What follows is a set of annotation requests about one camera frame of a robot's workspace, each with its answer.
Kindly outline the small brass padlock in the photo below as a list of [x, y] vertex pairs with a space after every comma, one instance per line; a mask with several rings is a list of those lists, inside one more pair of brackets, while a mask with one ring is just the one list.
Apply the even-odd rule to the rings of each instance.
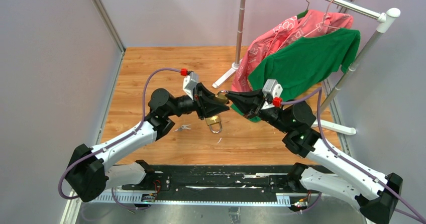
[[209, 130], [214, 134], [218, 134], [223, 130], [222, 120], [220, 116], [206, 118], [205, 122]]

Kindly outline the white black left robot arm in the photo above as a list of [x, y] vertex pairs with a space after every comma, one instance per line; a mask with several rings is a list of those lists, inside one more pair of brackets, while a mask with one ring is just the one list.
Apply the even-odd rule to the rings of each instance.
[[141, 161], [118, 166], [116, 163], [138, 148], [167, 135], [175, 123], [171, 116], [180, 117], [192, 112], [201, 120], [228, 111], [229, 101], [215, 95], [197, 83], [192, 95], [174, 97], [164, 88], [156, 89], [148, 102], [149, 113], [133, 128], [119, 136], [92, 147], [81, 144], [74, 149], [64, 179], [83, 202], [97, 198], [105, 189], [136, 184], [149, 190], [154, 184]]

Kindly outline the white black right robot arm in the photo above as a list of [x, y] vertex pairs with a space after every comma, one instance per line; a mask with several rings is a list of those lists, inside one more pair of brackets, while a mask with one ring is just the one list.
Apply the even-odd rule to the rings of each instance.
[[341, 199], [373, 223], [389, 223], [398, 203], [403, 180], [369, 168], [333, 146], [316, 121], [305, 98], [284, 101], [261, 90], [226, 94], [247, 118], [259, 117], [285, 133], [286, 148], [302, 158], [313, 160], [333, 175], [328, 176], [305, 164], [295, 163], [286, 177], [292, 192], [318, 191]]

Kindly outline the large brass padlock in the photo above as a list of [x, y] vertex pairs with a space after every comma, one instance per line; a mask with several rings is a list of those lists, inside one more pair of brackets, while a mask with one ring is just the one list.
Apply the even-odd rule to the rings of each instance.
[[215, 101], [220, 102], [221, 104], [229, 104], [230, 101], [226, 97], [226, 94], [229, 92], [227, 90], [221, 90], [215, 95]]

